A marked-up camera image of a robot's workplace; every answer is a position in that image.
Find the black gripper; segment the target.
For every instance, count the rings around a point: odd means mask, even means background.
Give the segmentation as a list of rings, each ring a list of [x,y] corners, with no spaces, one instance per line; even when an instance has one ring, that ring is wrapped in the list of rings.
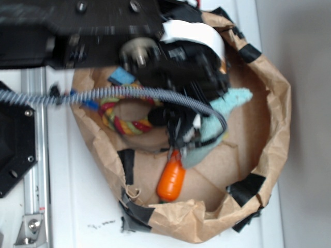
[[[220,72],[224,44],[217,31],[201,22],[171,19],[163,23],[160,41],[147,37],[134,38],[120,49],[122,66],[133,73],[146,87],[179,92],[188,102],[175,96],[172,104],[186,107],[186,120],[170,125],[170,143],[176,148],[198,149],[215,144],[227,128],[220,114],[219,127],[212,134],[193,128],[190,110],[209,116],[210,102],[222,97],[229,88],[228,77]]]

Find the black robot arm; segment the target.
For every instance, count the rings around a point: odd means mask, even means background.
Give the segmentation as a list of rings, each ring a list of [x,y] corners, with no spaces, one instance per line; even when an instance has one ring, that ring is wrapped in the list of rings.
[[[170,122],[171,145],[182,149],[214,144],[227,129],[210,101],[229,89],[222,39],[207,26],[195,1],[1,1],[1,69],[81,69],[121,66],[139,88],[108,86],[70,97],[18,97],[23,104],[74,104],[103,97],[156,99],[214,116],[220,130],[189,135],[192,121]]]

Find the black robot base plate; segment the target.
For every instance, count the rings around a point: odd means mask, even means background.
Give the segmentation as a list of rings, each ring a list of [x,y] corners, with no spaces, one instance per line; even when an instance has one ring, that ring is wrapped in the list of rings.
[[[35,110],[1,101],[1,198],[36,164]]]

